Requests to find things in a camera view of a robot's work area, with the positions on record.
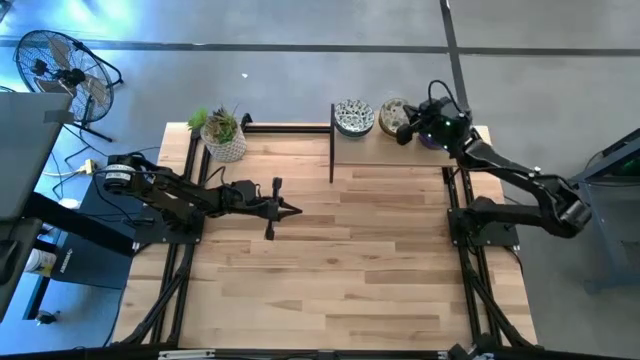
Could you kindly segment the grey equipment cart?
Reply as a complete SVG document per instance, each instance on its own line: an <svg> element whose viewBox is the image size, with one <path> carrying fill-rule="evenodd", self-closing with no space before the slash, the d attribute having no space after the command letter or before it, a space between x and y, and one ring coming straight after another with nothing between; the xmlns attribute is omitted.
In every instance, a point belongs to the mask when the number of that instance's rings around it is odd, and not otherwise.
<svg viewBox="0 0 640 360"><path fill-rule="evenodd" d="M582 179L605 256L605 274L585 289L640 285L640 128L605 148Z"/></svg>

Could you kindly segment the black aluminium table frame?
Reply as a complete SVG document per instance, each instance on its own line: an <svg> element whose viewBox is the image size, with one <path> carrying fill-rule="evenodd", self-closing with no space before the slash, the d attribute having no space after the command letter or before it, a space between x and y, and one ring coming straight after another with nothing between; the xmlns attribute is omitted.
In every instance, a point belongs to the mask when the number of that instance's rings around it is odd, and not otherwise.
<svg viewBox="0 0 640 360"><path fill-rule="evenodd" d="M337 166L329 180L329 125L250 123L228 180L269 186L303 210L264 236L263 220L228 215L204 223L194 246L152 245L135 257L115 324L130 340L181 255L190 273L139 343L160 351L209 349L214 360L444 358L456 344L501 335L474 293L473 266L507 318L536 338L513 254L454 246L447 212L498 180L450 167Z"/></svg>

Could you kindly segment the black floor fan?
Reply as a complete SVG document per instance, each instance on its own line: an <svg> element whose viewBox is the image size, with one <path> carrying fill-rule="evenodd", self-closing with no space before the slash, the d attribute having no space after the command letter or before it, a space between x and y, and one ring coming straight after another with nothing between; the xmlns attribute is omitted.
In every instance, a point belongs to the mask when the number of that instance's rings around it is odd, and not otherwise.
<svg viewBox="0 0 640 360"><path fill-rule="evenodd" d="M14 62L31 92L63 93L71 97L71 125L106 142L113 139L93 130L111 110L115 88L124 83L121 71L82 41L52 30L32 30L15 46Z"/></svg>

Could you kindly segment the wooden shelf with black frame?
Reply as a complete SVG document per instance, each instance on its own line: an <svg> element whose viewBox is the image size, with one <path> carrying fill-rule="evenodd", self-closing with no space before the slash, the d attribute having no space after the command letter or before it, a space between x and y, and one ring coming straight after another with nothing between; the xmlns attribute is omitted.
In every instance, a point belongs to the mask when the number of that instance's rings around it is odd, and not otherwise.
<svg viewBox="0 0 640 360"><path fill-rule="evenodd" d="M398 145L395 138L383 133L378 124L379 112L374 110L374 125L367 135L346 137L335 126L336 105L332 104L330 110L330 182L334 181L337 166L450 167L456 164L444 150L430 150L419 140L404 146Z"/></svg>

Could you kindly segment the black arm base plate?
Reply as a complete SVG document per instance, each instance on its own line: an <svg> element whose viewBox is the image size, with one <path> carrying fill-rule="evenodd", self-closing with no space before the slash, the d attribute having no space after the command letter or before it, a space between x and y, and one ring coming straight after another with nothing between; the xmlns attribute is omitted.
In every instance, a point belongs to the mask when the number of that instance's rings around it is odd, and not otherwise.
<svg viewBox="0 0 640 360"><path fill-rule="evenodd" d="M519 245L514 225L503 222L473 225L465 217L465 211L466 208L450 208L447 212L451 242L454 246L513 247Z"/></svg>
<svg viewBox="0 0 640 360"><path fill-rule="evenodd" d="M135 219L134 241L141 244L196 244L202 237L204 215L193 211L186 220L144 207Z"/></svg>

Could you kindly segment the succulent plant in white pot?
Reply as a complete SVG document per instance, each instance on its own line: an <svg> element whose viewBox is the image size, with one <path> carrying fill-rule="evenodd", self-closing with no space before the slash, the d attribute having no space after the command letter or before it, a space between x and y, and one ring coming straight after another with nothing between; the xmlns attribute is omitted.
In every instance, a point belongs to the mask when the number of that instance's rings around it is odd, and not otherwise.
<svg viewBox="0 0 640 360"><path fill-rule="evenodd" d="M187 126L196 131L215 161L232 163L243 158L247 149L244 130L235 114L224 106L211 112L206 108L198 109L189 118Z"/></svg>

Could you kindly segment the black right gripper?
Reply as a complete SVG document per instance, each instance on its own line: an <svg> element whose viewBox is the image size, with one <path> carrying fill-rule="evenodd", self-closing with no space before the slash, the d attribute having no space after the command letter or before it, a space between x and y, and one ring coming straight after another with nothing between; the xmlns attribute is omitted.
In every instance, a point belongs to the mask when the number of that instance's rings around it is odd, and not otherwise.
<svg viewBox="0 0 640 360"><path fill-rule="evenodd" d="M445 150L459 150L471 138L471 116L450 98L425 100L419 106L402 107L409 123L397 129L397 143L406 145L414 134L429 138Z"/></svg>

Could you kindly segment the grey desk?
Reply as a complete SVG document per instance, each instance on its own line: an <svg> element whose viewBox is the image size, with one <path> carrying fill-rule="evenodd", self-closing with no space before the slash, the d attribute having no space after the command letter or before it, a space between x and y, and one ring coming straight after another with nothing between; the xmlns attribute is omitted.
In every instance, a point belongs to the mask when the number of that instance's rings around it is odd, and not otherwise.
<svg viewBox="0 0 640 360"><path fill-rule="evenodd" d="M42 227L25 209L70 104L62 93L0 92L0 322Z"/></svg>

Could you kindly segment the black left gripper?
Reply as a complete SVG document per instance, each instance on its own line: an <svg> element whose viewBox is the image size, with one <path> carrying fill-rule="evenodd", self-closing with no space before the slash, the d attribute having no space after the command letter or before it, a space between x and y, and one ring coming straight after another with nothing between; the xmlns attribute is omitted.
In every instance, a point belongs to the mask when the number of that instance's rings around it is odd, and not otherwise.
<svg viewBox="0 0 640 360"><path fill-rule="evenodd" d="M253 215L267 220L265 229L265 239L273 240L275 237L274 223L284 218L302 214L302 209L280 200L279 191L282 187L282 179L274 178L272 181L272 195L270 197L261 194L261 185L255 185L256 196L250 202L249 209ZM279 208L285 208L291 211L280 212Z"/></svg>

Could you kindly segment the black computer tower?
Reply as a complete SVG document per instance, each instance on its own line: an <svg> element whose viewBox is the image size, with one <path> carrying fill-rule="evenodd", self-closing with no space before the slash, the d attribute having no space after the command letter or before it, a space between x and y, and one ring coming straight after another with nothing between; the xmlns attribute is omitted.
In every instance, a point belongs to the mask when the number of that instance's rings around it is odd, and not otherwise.
<svg viewBox="0 0 640 360"><path fill-rule="evenodd" d="M97 184L89 185L79 211L97 215L96 221L133 238L135 230L127 225L127 218L117 209L105 203L96 188L102 187L104 178L96 177ZM137 200L114 196L102 188L100 194L135 218L142 208ZM64 233L58 241L57 260L51 278L60 282L123 289L129 276L132 258L103 248L75 234Z"/></svg>

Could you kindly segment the white cup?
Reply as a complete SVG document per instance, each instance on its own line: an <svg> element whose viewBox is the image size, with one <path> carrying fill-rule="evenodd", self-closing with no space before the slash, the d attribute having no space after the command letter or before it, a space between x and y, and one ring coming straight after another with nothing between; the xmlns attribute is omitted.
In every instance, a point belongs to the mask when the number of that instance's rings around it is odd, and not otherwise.
<svg viewBox="0 0 640 360"><path fill-rule="evenodd" d="M39 249L32 249L26 262L24 271L26 273L50 277L56 260L57 256L55 253Z"/></svg>

